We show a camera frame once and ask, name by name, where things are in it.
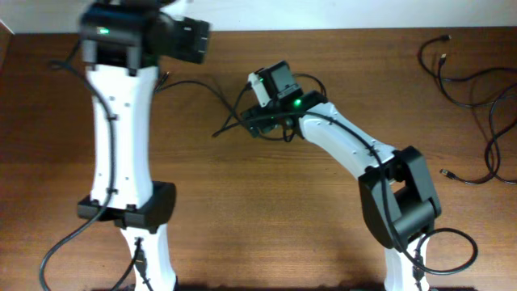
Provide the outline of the black USB cable long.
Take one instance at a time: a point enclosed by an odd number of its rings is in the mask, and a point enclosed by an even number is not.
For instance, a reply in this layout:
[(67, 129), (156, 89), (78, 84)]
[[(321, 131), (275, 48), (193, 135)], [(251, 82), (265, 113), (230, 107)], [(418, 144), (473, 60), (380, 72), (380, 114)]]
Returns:
[(212, 81), (212, 84), (195, 79), (172, 82), (170, 74), (165, 72), (159, 75), (153, 94), (171, 98), (174, 98), (176, 95), (184, 99), (192, 97), (194, 101), (207, 101), (213, 97), (215, 100), (209, 101), (208, 104), (215, 105), (216, 110), (222, 109), (225, 112), (225, 117), (221, 124), (222, 129), (230, 126), (231, 120), (234, 120), (236, 123), (242, 121), (242, 118), (237, 114), (237, 105), (240, 103), (241, 97), (238, 96), (237, 101), (230, 103), (215, 81)]

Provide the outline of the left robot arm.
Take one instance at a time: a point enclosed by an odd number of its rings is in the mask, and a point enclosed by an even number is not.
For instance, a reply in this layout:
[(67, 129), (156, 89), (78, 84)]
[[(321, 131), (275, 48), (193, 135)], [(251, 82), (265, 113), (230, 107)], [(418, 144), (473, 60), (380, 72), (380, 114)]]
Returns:
[(172, 290), (177, 276), (167, 224), (172, 183), (149, 172), (149, 119), (161, 57), (199, 64), (209, 25), (185, 16), (184, 1), (94, 2), (80, 19), (86, 86), (94, 96), (95, 177), (78, 216), (112, 221), (132, 255), (138, 290)]

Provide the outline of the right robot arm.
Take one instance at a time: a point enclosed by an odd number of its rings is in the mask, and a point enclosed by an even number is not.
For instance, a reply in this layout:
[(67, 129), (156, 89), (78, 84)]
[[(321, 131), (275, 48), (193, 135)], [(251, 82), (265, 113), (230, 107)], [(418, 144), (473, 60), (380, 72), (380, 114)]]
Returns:
[(246, 89), (258, 100), (242, 113), (253, 136), (291, 130), (358, 181), (365, 224), (385, 249), (384, 288), (430, 289), (420, 265), (441, 205), (422, 154), (369, 136), (338, 112), (325, 90), (304, 92), (286, 61), (249, 74)]

